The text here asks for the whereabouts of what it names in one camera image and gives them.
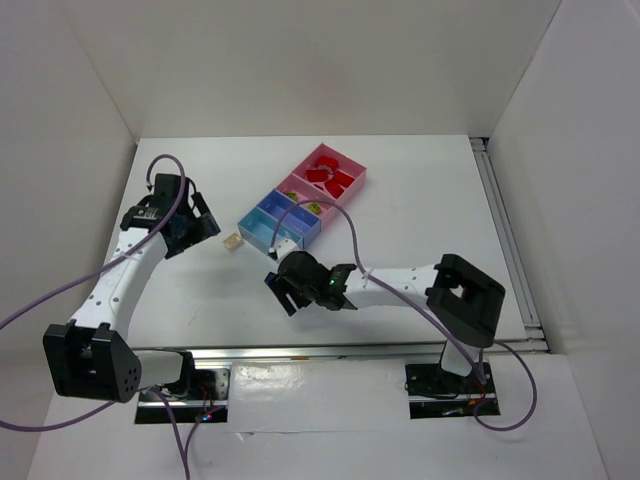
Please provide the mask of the purple lego plate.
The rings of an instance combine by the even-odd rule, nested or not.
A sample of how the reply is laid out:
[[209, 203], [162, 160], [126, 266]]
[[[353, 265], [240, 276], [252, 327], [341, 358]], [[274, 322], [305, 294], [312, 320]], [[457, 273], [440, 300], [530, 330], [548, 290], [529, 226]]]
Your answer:
[[277, 278], [277, 275], [275, 273], [269, 272], [265, 277], [264, 282], [267, 286], [271, 286], [275, 282], [276, 278]]

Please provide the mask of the tan lego brick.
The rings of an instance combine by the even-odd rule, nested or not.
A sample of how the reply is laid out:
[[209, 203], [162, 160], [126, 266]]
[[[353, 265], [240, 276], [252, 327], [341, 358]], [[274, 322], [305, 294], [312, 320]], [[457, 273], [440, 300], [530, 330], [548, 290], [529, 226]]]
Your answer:
[[237, 232], [234, 232], [223, 240], [224, 248], [228, 251], [234, 251], [238, 249], [243, 243], [243, 238]]

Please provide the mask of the red lego brick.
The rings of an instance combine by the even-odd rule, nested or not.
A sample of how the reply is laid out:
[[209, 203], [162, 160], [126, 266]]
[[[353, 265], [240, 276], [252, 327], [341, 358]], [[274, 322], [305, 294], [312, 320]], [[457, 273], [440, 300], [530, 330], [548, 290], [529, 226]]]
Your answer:
[[324, 183], [329, 178], [329, 171], [323, 168], [309, 169], [305, 172], [305, 177], [311, 183]]
[[344, 193], [344, 188], [334, 181], [327, 181], [324, 184], [324, 188], [335, 199], [339, 198]]
[[341, 185], [343, 188], [348, 188], [349, 186], [351, 186], [353, 184], [353, 182], [355, 181], [355, 178], [342, 172], [342, 171], [337, 171], [334, 176], [333, 179], [339, 184]]

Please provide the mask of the red round flower lego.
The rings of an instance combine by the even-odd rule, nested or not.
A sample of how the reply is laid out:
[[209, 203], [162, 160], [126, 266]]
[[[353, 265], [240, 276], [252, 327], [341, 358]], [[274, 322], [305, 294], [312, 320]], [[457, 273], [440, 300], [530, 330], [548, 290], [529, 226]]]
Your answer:
[[317, 169], [326, 169], [334, 173], [339, 168], [339, 162], [333, 157], [322, 155], [316, 159], [314, 167]]

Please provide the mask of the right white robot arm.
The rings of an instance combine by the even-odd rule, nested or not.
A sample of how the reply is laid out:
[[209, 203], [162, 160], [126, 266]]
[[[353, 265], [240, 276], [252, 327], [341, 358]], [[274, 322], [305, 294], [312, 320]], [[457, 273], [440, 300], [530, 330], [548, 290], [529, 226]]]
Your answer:
[[494, 343], [505, 298], [499, 282], [455, 254], [424, 267], [362, 270], [355, 264], [327, 268], [294, 251], [265, 283], [288, 315], [311, 304], [330, 311], [417, 308], [446, 338], [440, 368], [480, 379], [481, 352]]

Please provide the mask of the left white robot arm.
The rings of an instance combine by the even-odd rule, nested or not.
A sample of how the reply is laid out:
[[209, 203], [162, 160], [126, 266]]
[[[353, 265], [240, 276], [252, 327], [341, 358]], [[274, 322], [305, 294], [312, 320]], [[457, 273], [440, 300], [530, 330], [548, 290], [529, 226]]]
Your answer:
[[124, 214], [113, 267], [63, 324], [52, 324], [43, 346], [60, 396], [126, 403], [150, 387], [186, 397], [196, 385], [192, 354], [135, 351], [127, 342], [136, 306], [164, 260], [218, 235], [220, 228], [190, 178], [158, 174], [149, 193]]

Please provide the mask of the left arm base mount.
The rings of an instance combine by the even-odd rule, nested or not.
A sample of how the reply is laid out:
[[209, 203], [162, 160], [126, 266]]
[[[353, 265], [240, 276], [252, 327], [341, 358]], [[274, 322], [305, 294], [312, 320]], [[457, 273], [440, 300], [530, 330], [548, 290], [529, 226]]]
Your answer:
[[[231, 369], [229, 365], [197, 369], [192, 385], [183, 393], [167, 387], [161, 393], [168, 402], [177, 424], [223, 424], [228, 421], [228, 399]], [[169, 424], [170, 417], [163, 401], [154, 393], [140, 394], [134, 423], [137, 425]]]

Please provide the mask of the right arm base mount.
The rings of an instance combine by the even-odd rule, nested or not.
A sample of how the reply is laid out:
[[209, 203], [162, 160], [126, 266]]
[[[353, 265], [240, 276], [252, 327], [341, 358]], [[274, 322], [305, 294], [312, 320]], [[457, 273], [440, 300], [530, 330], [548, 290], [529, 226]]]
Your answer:
[[500, 407], [492, 370], [483, 363], [486, 383], [481, 385], [474, 374], [468, 377], [445, 372], [436, 363], [407, 364], [405, 390], [409, 397], [412, 420], [499, 416]]

